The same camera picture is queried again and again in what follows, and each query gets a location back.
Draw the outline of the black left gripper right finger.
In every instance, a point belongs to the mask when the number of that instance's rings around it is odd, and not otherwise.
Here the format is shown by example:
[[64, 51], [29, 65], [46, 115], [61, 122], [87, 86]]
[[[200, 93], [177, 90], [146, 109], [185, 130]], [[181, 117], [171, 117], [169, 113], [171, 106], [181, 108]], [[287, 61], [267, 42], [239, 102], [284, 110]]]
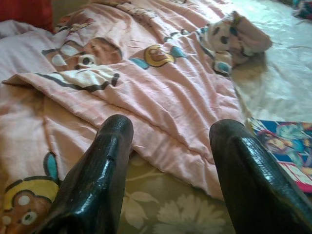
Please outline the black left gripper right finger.
[[217, 121], [209, 138], [236, 233], [311, 233], [311, 201], [242, 123]]

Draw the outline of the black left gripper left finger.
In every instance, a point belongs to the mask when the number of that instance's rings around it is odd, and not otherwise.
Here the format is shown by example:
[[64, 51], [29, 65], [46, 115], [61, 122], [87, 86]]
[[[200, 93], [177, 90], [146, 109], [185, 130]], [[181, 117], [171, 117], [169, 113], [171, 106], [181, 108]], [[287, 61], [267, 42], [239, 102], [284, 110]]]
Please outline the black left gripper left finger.
[[117, 233], [133, 135], [133, 124], [124, 115], [112, 115], [103, 122], [64, 178], [36, 233]]

